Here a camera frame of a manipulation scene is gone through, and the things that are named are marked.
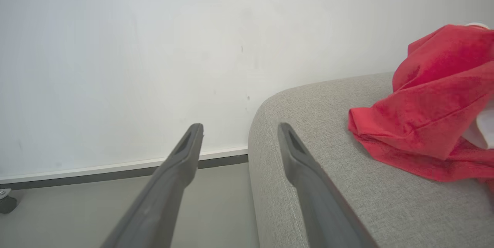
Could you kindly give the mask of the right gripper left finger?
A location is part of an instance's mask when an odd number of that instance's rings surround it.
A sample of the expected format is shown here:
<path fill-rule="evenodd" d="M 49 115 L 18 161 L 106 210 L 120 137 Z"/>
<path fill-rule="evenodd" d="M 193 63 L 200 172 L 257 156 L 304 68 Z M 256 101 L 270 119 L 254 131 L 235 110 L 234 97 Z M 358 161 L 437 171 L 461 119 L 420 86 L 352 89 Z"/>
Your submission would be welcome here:
<path fill-rule="evenodd" d="M 204 127 L 192 124 L 102 243 L 103 248 L 169 248 L 184 190 L 198 169 Z"/>

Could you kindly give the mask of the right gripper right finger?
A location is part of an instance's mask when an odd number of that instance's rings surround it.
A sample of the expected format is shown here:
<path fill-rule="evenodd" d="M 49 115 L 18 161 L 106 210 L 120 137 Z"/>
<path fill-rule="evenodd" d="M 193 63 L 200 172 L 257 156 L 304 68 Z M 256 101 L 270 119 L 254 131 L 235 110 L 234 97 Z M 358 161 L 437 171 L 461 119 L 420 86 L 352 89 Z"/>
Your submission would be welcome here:
<path fill-rule="evenodd" d="M 286 178 L 295 187 L 311 248 L 376 248 L 338 188 L 289 123 L 277 127 Z"/>

